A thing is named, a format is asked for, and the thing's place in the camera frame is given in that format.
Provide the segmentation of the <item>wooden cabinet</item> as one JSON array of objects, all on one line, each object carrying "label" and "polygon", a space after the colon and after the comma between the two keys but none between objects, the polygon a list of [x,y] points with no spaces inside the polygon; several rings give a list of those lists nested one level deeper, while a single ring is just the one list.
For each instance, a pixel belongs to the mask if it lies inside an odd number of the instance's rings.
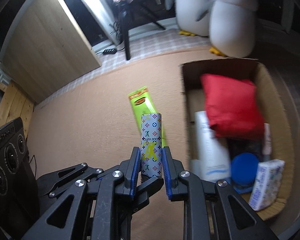
[{"label": "wooden cabinet", "polygon": [[102,65],[63,0],[25,6],[2,46],[1,61],[37,103]]}]

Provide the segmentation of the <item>black power strip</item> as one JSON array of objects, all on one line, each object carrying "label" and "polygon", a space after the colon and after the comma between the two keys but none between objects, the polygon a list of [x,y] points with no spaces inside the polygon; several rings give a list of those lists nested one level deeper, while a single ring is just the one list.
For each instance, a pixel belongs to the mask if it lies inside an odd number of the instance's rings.
[{"label": "black power strip", "polygon": [[114,55],[117,53],[117,49],[116,48],[111,48],[111,49],[105,49],[102,54],[103,55]]}]

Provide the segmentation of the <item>blue round container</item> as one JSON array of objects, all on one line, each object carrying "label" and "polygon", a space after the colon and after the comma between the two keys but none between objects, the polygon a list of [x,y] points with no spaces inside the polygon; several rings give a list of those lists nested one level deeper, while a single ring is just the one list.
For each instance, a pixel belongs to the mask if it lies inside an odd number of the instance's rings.
[{"label": "blue round container", "polygon": [[235,185],[251,186],[256,178],[259,159],[252,153],[241,153],[231,161],[231,180]]}]

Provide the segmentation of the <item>white bottle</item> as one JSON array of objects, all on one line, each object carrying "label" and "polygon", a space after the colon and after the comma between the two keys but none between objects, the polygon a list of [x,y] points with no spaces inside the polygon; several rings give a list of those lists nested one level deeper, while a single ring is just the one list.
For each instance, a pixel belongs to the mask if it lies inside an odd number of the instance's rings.
[{"label": "white bottle", "polygon": [[206,111],[194,113],[192,128],[192,172],[200,179],[210,182],[229,181],[231,177],[230,153],[226,140],[215,135],[210,127]]}]

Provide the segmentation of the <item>small penguin plush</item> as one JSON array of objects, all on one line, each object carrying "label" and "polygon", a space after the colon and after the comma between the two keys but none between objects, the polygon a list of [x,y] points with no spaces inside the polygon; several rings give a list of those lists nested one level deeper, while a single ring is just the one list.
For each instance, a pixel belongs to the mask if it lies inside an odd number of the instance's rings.
[{"label": "small penguin plush", "polygon": [[209,0],[197,12],[197,21],[209,18],[209,52],[247,57],[255,46],[257,0]]}]

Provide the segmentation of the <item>red cloth bag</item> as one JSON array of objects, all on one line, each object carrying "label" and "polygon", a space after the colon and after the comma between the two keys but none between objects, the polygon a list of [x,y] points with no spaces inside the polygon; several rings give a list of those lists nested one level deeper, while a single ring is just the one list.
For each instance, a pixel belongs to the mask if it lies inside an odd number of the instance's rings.
[{"label": "red cloth bag", "polygon": [[200,81],[206,114],[217,137],[262,139],[264,118],[257,105],[256,86],[252,81],[216,74],[203,74]]}]

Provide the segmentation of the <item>black speaker device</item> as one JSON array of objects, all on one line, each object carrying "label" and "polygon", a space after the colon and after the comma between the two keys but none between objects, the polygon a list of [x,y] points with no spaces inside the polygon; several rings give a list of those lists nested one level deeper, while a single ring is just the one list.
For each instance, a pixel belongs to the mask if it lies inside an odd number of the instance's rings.
[{"label": "black speaker device", "polygon": [[23,235],[39,217],[38,186],[20,117],[0,127],[0,226]]}]

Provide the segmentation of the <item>white tissue pack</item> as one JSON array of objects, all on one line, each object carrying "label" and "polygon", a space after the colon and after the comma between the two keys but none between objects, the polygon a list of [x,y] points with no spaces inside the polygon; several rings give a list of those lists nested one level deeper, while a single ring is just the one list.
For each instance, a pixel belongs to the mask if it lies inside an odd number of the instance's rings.
[{"label": "white tissue pack", "polygon": [[285,162],[280,159],[260,162],[254,187],[250,195],[249,205],[254,211],[269,207],[279,192]]}]

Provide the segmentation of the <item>black tripod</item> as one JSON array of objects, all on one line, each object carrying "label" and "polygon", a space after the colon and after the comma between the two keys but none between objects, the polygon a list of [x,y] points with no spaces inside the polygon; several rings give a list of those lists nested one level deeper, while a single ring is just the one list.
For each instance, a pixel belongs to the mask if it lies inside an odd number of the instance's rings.
[{"label": "black tripod", "polygon": [[134,22],[134,14],[154,23],[159,29],[166,30],[166,28],[158,22],[157,15],[146,5],[144,0],[119,0],[116,2],[118,10],[118,20],[121,31],[121,37],[125,48],[126,60],[131,59],[129,30],[131,24]]}]

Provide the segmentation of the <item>white patterned slim box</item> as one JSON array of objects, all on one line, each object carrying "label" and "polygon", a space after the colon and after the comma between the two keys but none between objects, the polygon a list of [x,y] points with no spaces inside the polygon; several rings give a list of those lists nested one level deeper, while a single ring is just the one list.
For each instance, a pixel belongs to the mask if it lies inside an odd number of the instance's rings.
[{"label": "white patterned slim box", "polygon": [[141,116],[141,182],[162,173],[162,129],[161,114]]}]

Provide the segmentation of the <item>large penguin plush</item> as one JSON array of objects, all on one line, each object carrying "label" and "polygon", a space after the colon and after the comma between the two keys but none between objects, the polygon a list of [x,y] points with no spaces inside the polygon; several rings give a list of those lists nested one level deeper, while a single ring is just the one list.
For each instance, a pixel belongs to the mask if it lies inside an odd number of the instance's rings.
[{"label": "large penguin plush", "polygon": [[209,5],[209,0],[165,0],[166,10],[175,8],[175,18],[179,27],[179,34],[185,36],[209,35],[209,15],[200,21],[197,17],[200,11]]}]

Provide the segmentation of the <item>green tube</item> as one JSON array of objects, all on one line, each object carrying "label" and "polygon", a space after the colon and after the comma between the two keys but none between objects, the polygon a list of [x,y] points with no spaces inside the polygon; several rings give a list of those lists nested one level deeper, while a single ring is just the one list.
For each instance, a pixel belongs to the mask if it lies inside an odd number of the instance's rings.
[{"label": "green tube", "polygon": [[148,87],[141,87],[128,94],[128,97],[134,113],[137,127],[139,129],[139,132],[141,133],[141,137],[143,137],[142,125],[145,124],[145,122],[142,121],[142,116],[149,115],[150,123],[147,128],[154,128],[156,135],[151,134],[151,137],[159,136],[161,138],[160,149],[162,149],[167,145],[165,130],[162,124],[162,116],[154,106],[153,100],[151,99],[151,96],[149,94]]}]

